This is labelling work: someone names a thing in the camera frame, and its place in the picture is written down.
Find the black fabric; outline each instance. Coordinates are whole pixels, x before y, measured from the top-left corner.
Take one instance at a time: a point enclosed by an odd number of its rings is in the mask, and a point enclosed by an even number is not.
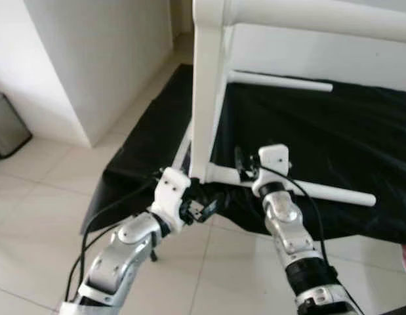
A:
[[[406,243],[406,93],[334,84],[332,93],[229,85],[211,160],[234,167],[234,149],[246,156],[260,146],[289,147],[299,180],[370,192],[374,207],[317,200],[326,238],[361,234]],[[87,222],[104,206],[143,182],[144,176],[172,163],[191,118],[192,67],[181,66],[140,118],[107,166],[94,194]],[[246,188],[206,185],[225,191],[228,207],[220,214],[242,228],[267,233],[260,203]],[[151,188],[103,216],[94,230],[150,205]],[[318,237],[317,218],[303,197],[296,202],[304,224]]]

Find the black cable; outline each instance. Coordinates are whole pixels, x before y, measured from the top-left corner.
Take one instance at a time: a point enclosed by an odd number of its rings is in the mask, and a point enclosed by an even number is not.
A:
[[[271,173],[274,173],[276,175],[279,175],[280,177],[283,177],[284,179],[287,179],[289,182],[294,184],[297,188],[300,189],[300,191],[309,199],[310,203],[315,209],[317,219],[318,219],[318,226],[319,226],[319,242],[321,244],[321,251],[322,251],[322,256],[325,264],[327,267],[330,268],[329,262],[328,262],[328,256],[327,252],[325,250],[325,237],[323,234],[323,224],[322,224],[322,218],[321,218],[321,213],[319,212],[319,209],[317,208],[316,202],[312,199],[312,197],[303,189],[295,180],[292,178],[288,177],[287,175],[281,174],[280,172],[274,171],[273,169],[269,169],[268,167],[260,165],[261,169],[265,169],[266,171],[269,171]]]
[[[147,187],[150,186],[150,184],[153,181],[153,177],[150,177],[147,179],[144,184],[137,188],[135,191],[127,194],[126,196],[122,197],[121,199],[118,199],[117,201],[111,203],[110,205],[107,205],[104,207],[102,210],[100,210],[97,214],[95,214],[92,219],[88,222],[86,225],[85,233],[83,234],[83,239],[82,239],[82,245],[81,245],[81,252],[80,252],[80,273],[79,273],[79,282],[77,284],[77,289],[79,289],[80,285],[82,284],[84,275],[85,275],[85,249],[86,249],[86,242],[87,242],[87,236],[89,234],[89,230],[92,227],[92,224],[94,221],[99,218],[101,215],[103,215],[105,212],[108,212],[109,210],[113,210],[113,208],[117,207],[118,205],[122,204],[126,200],[130,199],[131,197],[141,193],[143,190],[145,190]]]
[[[111,225],[109,228],[105,229],[105,231],[101,232],[99,235],[97,235],[89,244],[87,244],[85,250],[87,251],[89,249],[90,246],[92,246],[93,244],[96,243],[97,240],[99,240],[103,235],[105,235],[106,233],[108,233],[110,230],[116,228],[117,226],[119,226],[118,223]],[[76,269],[77,265],[79,264],[80,261],[80,255],[78,256],[78,258],[76,259],[76,261],[73,263],[73,266],[71,267],[70,270],[70,274],[69,274],[69,278],[67,280],[67,288],[66,288],[66,295],[64,297],[64,302],[68,302],[69,299],[69,294],[70,294],[70,286],[71,286],[71,280],[73,279],[73,273],[74,270]]]

